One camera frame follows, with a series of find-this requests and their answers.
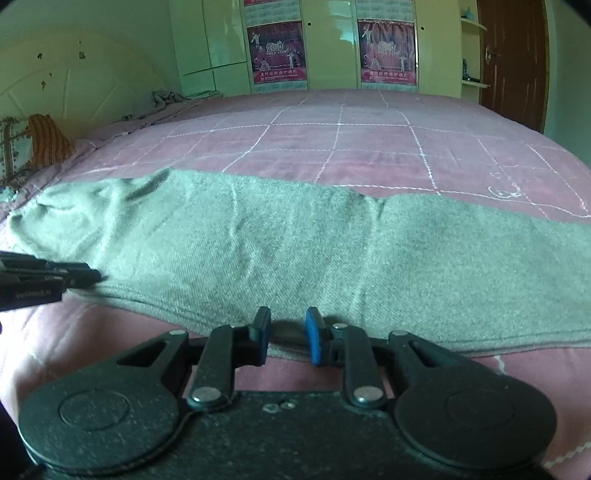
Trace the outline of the grey knit pant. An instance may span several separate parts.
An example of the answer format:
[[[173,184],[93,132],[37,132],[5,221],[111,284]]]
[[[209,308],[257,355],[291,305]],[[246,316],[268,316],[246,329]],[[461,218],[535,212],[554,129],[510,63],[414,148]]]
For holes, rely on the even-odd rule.
[[[80,297],[205,334],[269,307],[276,355],[310,307],[470,354],[590,343],[590,228],[428,194],[165,169],[45,189],[20,252],[102,273]]]

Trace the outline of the green floral pillow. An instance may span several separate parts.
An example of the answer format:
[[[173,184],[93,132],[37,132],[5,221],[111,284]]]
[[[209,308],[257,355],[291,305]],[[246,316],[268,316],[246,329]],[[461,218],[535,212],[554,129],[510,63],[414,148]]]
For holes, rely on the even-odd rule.
[[[1,187],[18,190],[31,175],[33,142],[27,120],[1,120]]]

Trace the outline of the orange striped pillow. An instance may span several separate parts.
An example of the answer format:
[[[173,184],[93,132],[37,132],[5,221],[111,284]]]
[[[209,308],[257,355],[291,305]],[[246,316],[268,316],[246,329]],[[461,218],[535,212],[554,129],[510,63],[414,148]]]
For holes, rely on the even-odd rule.
[[[73,144],[50,115],[31,115],[28,118],[27,134],[32,140],[32,154],[28,162],[32,170],[60,164],[75,152]]]

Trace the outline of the pink checked bedspread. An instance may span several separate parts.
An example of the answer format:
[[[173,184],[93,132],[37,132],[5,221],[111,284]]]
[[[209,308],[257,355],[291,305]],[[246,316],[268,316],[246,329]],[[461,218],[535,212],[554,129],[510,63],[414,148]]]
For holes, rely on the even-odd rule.
[[[33,175],[1,206],[8,216],[45,189],[133,179],[173,169],[339,187],[376,199],[428,194],[590,228],[590,171],[570,152],[470,102],[379,90],[295,91],[174,105],[122,122],[77,144],[69,160]],[[62,301],[1,316],[1,399],[17,413],[40,385],[168,330],[189,328],[87,301]],[[246,390],[328,390],[334,369],[311,365],[304,316],[294,347],[243,367]],[[462,353],[542,391],[557,412],[543,464],[559,479],[590,475],[590,343],[527,351]]]

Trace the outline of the cream bed headboard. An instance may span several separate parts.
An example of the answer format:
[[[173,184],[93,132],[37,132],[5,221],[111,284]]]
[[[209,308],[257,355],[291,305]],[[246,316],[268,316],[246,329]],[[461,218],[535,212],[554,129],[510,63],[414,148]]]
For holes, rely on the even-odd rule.
[[[138,48],[92,30],[1,45],[1,116],[50,116],[71,140],[152,106],[164,78]]]

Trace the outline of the grey crumpled cloth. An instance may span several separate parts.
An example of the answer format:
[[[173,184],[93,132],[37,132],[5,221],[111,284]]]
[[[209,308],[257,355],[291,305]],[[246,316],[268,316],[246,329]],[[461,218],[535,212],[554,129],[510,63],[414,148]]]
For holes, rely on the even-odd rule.
[[[221,98],[217,90],[205,90],[193,96],[184,96],[171,90],[154,90],[151,92],[151,106],[139,113],[130,113],[121,117],[122,121],[143,120],[149,116],[165,111],[170,106],[190,106],[211,98]]]

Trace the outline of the red calendar poster left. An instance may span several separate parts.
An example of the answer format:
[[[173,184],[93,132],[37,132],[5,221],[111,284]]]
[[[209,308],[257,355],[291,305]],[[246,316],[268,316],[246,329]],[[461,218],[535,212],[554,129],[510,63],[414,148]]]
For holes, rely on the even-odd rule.
[[[301,6],[297,0],[244,1],[252,91],[307,90]]]

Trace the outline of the red calendar poster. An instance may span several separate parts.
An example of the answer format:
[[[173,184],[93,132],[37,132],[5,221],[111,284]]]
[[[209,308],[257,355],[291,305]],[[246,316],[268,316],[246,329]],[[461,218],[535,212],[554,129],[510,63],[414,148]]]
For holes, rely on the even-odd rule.
[[[356,1],[363,89],[416,92],[415,2]]]
[[[307,90],[301,6],[297,0],[244,1],[252,91]]]

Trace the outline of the red calendar poster right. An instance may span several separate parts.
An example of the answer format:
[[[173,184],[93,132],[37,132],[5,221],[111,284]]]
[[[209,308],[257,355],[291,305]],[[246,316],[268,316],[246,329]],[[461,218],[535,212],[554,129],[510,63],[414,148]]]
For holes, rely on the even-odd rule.
[[[415,2],[356,1],[363,89],[416,92]]]

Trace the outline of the green wardrobe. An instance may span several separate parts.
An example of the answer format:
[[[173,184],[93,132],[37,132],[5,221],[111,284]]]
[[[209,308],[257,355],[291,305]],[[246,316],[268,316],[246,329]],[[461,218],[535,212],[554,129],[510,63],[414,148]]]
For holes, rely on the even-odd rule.
[[[172,1],[169,4],[183,93],[217,90],[252,94],[244,1]],[[363,89],[356,1],[299,1],[308,89]],[[482,80],[486,27],[475,1],[414,1],[417,91],[473,102]]]

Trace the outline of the brown wooden door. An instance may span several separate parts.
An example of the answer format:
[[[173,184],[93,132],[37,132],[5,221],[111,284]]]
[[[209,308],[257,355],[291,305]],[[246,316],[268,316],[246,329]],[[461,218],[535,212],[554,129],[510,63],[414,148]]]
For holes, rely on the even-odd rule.
[[[482,43],[481,105],[542,132],[549,87],[549,34],[541,0],[478,3]]]

